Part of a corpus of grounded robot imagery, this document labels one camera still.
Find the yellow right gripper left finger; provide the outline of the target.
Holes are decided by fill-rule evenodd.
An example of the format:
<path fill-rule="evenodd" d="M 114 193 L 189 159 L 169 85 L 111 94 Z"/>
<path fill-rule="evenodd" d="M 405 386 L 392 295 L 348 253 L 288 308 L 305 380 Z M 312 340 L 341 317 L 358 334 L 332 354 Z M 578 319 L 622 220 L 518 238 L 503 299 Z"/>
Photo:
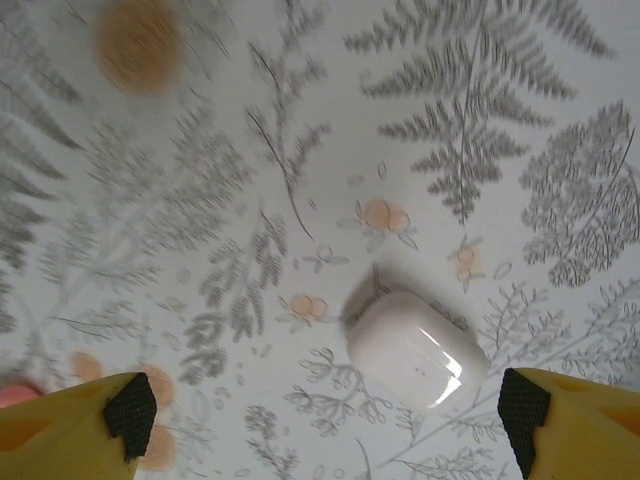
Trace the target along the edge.
<path fill-rule="evenodd" d="M 156 414 L 143 372 L 0 408 L 0 480 L 134 480 Z"/>

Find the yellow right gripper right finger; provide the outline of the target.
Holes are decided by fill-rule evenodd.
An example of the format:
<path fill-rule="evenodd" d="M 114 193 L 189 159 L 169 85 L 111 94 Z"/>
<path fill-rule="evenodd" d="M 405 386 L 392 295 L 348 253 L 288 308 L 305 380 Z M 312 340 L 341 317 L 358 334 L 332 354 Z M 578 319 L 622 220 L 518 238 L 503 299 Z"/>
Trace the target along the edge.
<path fill-rule="evenodd" d="M 509 368 L 498 414 L 523 480 L 640 480 L 640 392 Z"/>

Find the pink earbud charging case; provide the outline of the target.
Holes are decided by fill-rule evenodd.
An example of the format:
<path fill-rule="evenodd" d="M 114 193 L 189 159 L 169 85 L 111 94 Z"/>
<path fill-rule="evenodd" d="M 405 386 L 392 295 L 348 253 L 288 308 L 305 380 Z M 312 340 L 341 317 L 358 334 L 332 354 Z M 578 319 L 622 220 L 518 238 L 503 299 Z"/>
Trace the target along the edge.
<path fill-rule="evenodd" d="M 29 385 L 13 384 L 0 388 L 0 409 L 23 403 L 41 396 L 41 392 Z"/>

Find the white earbud charging case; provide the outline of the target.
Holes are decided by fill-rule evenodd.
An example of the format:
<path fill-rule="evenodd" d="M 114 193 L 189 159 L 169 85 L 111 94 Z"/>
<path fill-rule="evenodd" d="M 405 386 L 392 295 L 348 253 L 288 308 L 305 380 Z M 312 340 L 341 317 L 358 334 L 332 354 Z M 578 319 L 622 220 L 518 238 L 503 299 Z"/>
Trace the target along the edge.
<path fill-rule="evenodd" d="M 365 310 L 347 336 L 347 354 L 367 379 L 422 413 L 449 410 L 472 396 L 489 370 L 471 334 L 401 291 Z"/>

